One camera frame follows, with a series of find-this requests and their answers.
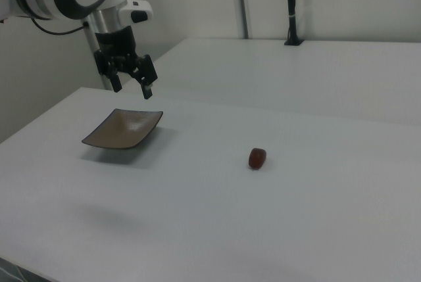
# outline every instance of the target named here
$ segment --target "white tabletop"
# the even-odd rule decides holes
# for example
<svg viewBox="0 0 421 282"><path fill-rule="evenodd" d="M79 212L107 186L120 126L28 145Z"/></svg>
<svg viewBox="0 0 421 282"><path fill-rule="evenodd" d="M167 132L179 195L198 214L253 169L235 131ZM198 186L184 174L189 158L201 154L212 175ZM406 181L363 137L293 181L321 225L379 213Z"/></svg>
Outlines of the white tabletop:
<svg viewBox="0 0 421 282"><path fill-rule="evenodd" d="M165 79L149 101L81 89L0 145L0 258L60 282L419 280L421 127ZM130 151L82 144L114 108L164 116Z"/></svg>
<svg viewBox="0 0 421 282"><path fill-rule="evenodd" d="M159 97L421 124L419 43L187 39L155 66Z"/></svg>

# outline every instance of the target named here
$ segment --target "black cable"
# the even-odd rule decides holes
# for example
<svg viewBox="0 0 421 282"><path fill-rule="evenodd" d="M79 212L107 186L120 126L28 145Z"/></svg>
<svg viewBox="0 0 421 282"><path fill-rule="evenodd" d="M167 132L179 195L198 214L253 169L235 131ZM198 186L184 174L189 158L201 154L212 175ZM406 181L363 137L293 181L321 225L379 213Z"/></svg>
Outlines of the black cable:
<svg viewBox="0 0 421 282"><path fill-rule="evenodd" d="M44 28L42 28L37 22L36 22L36 20L35 19L33 19L33 18L31 18L31 20L32 20L32 22L37 26L37 28L38 29L40 29L42 32L45 32L45 33L47 33L47 34L51 34L51 35L68 35L68 34L74 34L75 32L78 32L78 31L80 31L80 30L83 30L85 27L84 26L82 26L82 27L79 27L79 28L77 28L77 29L74 29L74 30L70 30L70 31L67 31L67 32L51 32L51 31L48 31L48 30L46 30L46 29L44 29Z"/></svg>

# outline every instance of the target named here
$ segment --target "cable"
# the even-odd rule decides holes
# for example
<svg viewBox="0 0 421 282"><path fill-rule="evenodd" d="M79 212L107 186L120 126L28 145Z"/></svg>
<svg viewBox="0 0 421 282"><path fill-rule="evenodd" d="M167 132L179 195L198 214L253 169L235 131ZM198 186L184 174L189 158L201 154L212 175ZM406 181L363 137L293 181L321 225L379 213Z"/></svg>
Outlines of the cable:
<svg viewBox="0 0 421 282"><path fill-rule="evenodd" d="M18 272L19 272L20 276L22 277L22 279L24 280L24 282L28 282L28 280L24 277L24 274L22 273L20 268L18 266L16 266L16 269L18 270Z"/></svg>
<svg viewBox="0 0 421 282"><path fill-rule="evenodd" d="M14 276L13 274L7 272L6 270L4 270L3 268L0 268L0 271L4 272L6 275L8 275L9 277L12 277L15 280L18 280L20 282L23 282L21 279L19 279L18 277Z"/></svg>
<svg viewBox="0 0 421 282"><path fill-rule="evenodd" d="M68 35L68 34L73 34L73 33L75 33L75 32L78 32L78 31L80 31L80 30L83 30L84 28L85 28L85 26L82 26L82 27L79 27L79 28L77 28L77 29L74 29L74 30L70 30L70 31L67 31L67 32L51 32L51 31L48 31L48 30L46 30L46 29L44 29L44 28L42 28L37 22L36 22L36 20L35 19L33 19L33 18L31 18L31 20L32 20L32 22L37 26L37 28L38 29L40 29L42 32L45 32L45 33L47 33L47 34L51 34L51 35Z"/></svg>

